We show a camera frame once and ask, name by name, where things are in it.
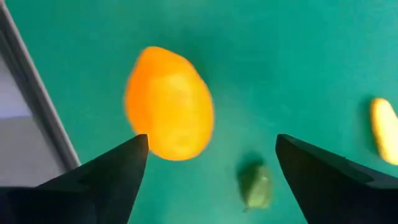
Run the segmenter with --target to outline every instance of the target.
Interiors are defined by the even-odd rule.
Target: small green object
[[[251,164],[239,175],[241,195],[245,211],[267,208],[271,201],[272,186],[269,169],[264,164]]]

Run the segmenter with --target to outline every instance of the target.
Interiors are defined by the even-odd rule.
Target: blurry orange
[[[191,159],[206,148],[214,125],[209,89],[184,57],[148,47],[129,78],[125,107],[137,134],[161,158]]]

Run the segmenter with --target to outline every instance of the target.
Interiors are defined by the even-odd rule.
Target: orange fruit
[[[199,155],[214,126],[209,89],[184,57],[148,47],[137,59],[126,88],[127,118],[149,148],[163,159],[182,161]]]

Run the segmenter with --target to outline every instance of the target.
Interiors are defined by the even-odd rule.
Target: yellow object
[[[388,163],[398,165],[398,118],[391,104],[376,98],[371,105],[374,137],[381,157]]]
[[[148,47],[131,72],[126,114],[137,134],[163,159],[182,161],[199,155],[213,132],[213,103],[205,82],[184,57]]]

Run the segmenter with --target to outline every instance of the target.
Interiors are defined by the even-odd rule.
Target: teal surface
[[[208,84],[213,139],[191,161],[149,156],[130,223],[305,223],[275,155],[286,133],[398,176],[378,158],[369,100],[398,109],[398,2],[9,0],[83,162],[131,138],[122,98],[139,52],[188,58]],[[236,172],[261,156],[274,199],[243,213]]]

